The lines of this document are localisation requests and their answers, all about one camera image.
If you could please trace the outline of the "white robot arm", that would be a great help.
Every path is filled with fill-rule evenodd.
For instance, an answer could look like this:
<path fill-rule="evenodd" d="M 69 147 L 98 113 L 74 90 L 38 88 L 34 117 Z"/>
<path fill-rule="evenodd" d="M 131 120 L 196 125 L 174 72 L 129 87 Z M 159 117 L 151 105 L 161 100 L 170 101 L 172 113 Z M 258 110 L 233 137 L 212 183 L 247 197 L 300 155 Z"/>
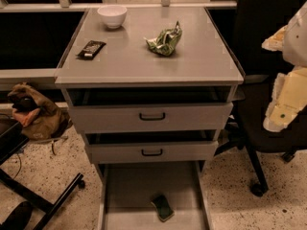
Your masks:
<path fill-rule="evenodd" d="M 274 81 L 263 127 L 271 132 L 287 128 L 307 105 L 307 2 L 289 23 L 262 43 L 269 51 L 281 51 L 293 65 L 288 74 L 279 73 Z"/>

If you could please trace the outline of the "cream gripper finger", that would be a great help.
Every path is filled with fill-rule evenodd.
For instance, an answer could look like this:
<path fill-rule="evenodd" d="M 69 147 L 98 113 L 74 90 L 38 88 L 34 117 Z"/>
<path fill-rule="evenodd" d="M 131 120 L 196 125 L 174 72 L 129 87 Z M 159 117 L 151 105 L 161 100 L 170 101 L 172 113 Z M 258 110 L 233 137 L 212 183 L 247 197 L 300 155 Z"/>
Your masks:
<path fill-rule="evenodd" d="M 262 48 L 268 51 L 282 51 L 286 27 L 280 28 L 276 33 L 265 39 Z"/>
<path fill-rule="evenodd" d="M 274 81 L 272 101 L 265 114 L 264 129 L 280 132 L 306 105 L 307 68 L 297 66 L 287 75 L 279 73 Z"/>

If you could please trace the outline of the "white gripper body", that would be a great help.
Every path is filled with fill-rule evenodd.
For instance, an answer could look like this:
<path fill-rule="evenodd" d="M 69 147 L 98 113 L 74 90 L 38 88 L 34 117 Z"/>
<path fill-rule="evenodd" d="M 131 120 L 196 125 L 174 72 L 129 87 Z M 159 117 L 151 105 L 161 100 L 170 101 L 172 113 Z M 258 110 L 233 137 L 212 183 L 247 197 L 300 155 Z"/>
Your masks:
<path fill-rule="evenodd" d="M 307 66 L 307 2 L 289 21 L 283 42 L 283 58 L 296 66 Z"/>

